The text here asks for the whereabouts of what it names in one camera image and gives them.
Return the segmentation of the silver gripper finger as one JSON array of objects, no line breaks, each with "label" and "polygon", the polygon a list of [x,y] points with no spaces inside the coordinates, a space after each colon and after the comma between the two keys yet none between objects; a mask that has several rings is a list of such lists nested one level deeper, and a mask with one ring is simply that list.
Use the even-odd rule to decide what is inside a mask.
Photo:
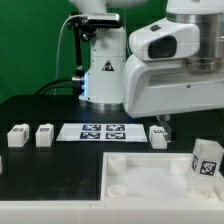
[{"label": "silver gripper finger", "polygon": [[172,141],[172,129],[169,125],[170,116],[169,115],[158,115],[157,120],[159,124],[164,128],[164,138],[167,143]]}]

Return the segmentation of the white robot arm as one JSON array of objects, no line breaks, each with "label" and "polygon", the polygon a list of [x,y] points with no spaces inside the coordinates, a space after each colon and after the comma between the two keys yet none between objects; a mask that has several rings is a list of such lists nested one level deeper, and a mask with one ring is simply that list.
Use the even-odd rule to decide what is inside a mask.
[{"label": "white robot arm", "polygon": [[168,0],[166,16],[131,34],[109,8],[149,0],[69,0],[91,65],[80,102],[133,118],[224,108],[224,0]]}]

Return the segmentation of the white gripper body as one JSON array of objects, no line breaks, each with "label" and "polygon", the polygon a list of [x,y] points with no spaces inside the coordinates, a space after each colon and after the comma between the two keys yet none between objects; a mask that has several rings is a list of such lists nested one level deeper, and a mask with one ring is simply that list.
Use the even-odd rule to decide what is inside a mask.
[{"label": "white gripper body", "polygon": [[123,103],[133,118],[224,108],[224,67],[190,72],[184,61],[143,62],[131,55],[123,74]]}]

